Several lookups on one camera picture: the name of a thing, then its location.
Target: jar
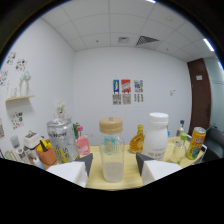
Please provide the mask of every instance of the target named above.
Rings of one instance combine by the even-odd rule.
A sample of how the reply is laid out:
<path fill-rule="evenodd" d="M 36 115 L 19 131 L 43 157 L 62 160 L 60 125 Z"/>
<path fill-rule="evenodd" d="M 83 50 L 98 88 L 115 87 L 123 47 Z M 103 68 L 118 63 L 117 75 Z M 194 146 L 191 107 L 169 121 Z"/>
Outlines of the jar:
<path fill-rule="evenodd" d="M 124 174 L 124 140 L 121 135 L 123 121 L 118 117 L 103 118 L 99 121 L 100 155 L 104 179 L 119 182 Z"/>
<path fill-rule="evenodd" d="M 145 134 L 142 154 L 163 161 L 168 144 L 168 119 L 168 114 L 149 114 L 148 131 Z"/>

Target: glass bottle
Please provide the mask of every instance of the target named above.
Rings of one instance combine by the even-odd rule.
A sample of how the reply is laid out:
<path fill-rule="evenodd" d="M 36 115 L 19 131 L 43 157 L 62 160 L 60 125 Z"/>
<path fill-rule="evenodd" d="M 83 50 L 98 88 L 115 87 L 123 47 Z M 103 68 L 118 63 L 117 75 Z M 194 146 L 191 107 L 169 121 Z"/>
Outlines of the glass bottle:
<path fill-rule="evenodd" d="M 78 126 L 77 130 L 79 131 L 79 137 L 76 143 L 77 143 L 79 154 L 88 155 L 90 153 L 89 140 L 86 137 L 82 136 L 83 126 Z"/>
<path fill-rule="evenodd" d="M 184 120 L 181 120 L 180 124 L 181 124 L 181 126 L 179 129 L 177 129 L 176 138 L 174 140 L 175 144 L 180 144 L 180 140 L 181 140 L 180 136 L 182 133 L 184 133 Z"/>
<path fill-rule="evenodd" d="M 144 144 L 144 135 L 143 135 L 143 125 L 138 125 L 138 132 L 131 141 L 130 141 L 130 149 L 132 153 L 142 153 Z"/>
<path fill-rule="evenodd" d="M 187 139 L 187 134 L 182 133 L 180 136 L 180 143 L 177 144 L 173 149 L 173 153 L 170 157 L 170 162 L 177 163 L 180 165 L 181 159 L 185 156 L 187 151 L 185 146 L 186 139 Z"/>

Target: plastic bottle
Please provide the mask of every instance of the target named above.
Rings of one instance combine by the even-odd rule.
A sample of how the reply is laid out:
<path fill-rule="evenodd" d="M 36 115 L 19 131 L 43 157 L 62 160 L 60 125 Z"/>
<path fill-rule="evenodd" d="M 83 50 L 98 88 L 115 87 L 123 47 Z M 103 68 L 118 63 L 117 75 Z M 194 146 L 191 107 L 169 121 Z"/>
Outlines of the plastic bottle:
<path fill-rule="evenodd" d="M 187 151 L 185 146 L 186 139 L 187 139 L 187 134 L 182 133 L 180 136 L 180 143 L 177 144 L 173 149 L 173 153 L 169 159 L 170 162 L 177 163 L 180 165 L 181 159 L 185 156 Z"/>
<path fill-rule="evenodd" d="M 99 121 L 100 155 L 104 179 L 119 182 L 124 175 L 124 140 L 121 135 L 123 121 L 119 117 L 103 118 Z"/>
<path fill-rule="evenodd" d="M 180 120 L 180 128 L 177 129 L 177 133 L 176 133 L 176 138 L 174 140 L 175 144 L 179 144 L 180 143 L 180 136 L 182 133 L 184 133 L 184 120 Z"/>
<path fill-rule="evenodd" d="M 130 141 L 131 152 L 142 153 L 143 144 L 144 144 L 143 125 L 138 125 L 137 135 L 135 135 Z"/>
<path fill-rule="evenodd" d="M 149 114 L 149 129 L 145 134 L 142 154 L 155 160 L 163 160 L 168 144 L 168 120 L 168 114 Z"/>
<path fill-rule="evenodd" d="M 76 143 L 77 143 L 79 154 L 88 155 L 90 153 L 89 140 L 86 137 L 82 136 L 83 126 L 78 126 L 77 130 L 79 131 L 79 137 Z"/>

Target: wall shelf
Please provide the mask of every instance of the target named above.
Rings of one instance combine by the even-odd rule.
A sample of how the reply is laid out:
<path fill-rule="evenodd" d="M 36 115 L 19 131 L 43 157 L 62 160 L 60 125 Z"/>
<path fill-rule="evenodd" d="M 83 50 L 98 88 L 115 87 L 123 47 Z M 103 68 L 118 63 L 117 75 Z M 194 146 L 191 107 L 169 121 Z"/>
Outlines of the wall shelf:
<path fill-rule="evenodd" d="M 34 97 L 34 95 L 11 97 L 11 98 L 6 99 L 5 102 L 11 101 L 11 100 L 26 99 L 26 98 L 31 98 L 31 97 Z"/>

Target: door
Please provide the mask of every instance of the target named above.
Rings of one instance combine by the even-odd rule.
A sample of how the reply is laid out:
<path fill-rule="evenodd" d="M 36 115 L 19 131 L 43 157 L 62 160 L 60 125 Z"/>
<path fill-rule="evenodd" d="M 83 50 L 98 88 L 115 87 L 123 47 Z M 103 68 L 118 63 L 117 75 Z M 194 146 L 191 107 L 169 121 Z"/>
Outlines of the door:
<path fill-rule="evenodd" d="M 207 129 L 211 115 L 211 88 L 203 59 L 187 63 L 192 88 L 192 111 L 188 134 L 192 136 L 195 127 Z"/>

